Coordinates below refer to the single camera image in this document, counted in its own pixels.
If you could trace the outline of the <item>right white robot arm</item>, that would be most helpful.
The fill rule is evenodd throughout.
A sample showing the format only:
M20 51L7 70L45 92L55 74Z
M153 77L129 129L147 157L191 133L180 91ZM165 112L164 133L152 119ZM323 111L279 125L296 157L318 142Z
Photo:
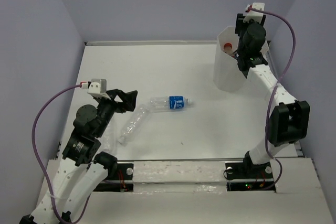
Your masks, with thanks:
M307 135L310 105L292 96L271 72L261 49L266 42L266 16L238 14L235 34L238 36L237 65L244 77L253 83L268 102L265 137L248 151L243 162L233 169L235 175L253 178L282 149Z

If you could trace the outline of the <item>red cap small bottle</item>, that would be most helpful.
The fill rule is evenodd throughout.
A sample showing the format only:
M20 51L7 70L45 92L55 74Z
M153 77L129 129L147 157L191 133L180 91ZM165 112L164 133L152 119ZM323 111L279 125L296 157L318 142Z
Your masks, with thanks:
M233 46L231 43L225 43L223 45L223 52L226 53L227 55L233 57L234 56L234 51L233 51Z

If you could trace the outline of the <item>clear bottle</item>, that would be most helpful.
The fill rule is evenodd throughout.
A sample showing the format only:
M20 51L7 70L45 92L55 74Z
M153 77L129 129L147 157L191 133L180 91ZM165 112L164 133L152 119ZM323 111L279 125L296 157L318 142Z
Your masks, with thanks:
M139 134L150 114L151 111L148 104L141 104L137 107L122 127L117 139L118 143L122 146L126 146L128 143L132 142Z

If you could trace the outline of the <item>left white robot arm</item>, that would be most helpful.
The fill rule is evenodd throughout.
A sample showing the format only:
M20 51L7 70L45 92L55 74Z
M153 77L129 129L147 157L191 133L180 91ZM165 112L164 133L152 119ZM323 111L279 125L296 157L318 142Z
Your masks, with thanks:
M98 151L99 138L115 113L134 111L138 92L106 90L95 82L84 82L80 88L87 89L98 105L85 104L77 110L56 174L53 179L45 175L48 189L21 223L78 223L84 214L80 208L87 207L94 189L116 174L118 160Z

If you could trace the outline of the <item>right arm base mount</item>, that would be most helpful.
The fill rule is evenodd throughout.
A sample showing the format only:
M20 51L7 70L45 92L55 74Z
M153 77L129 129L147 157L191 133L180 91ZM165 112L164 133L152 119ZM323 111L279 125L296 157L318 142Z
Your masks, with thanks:
M243 162L225 163L223 176L226 179L227 191L275 191L274 176L271 164L246 168Z

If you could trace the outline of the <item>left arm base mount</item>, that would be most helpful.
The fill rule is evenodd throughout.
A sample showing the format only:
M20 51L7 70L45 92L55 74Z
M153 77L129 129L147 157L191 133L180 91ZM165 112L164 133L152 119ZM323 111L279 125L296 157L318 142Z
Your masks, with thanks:
M114 172L99 183L94 192L128 193L133 192L133 163L119 163Z

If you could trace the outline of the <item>blue label water bottle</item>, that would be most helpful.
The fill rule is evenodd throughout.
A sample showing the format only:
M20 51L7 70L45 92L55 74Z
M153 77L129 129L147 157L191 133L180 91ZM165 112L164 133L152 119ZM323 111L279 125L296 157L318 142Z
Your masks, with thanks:
M171 112L194 106L194 101L182 95L151 98L149 107L152 112Z

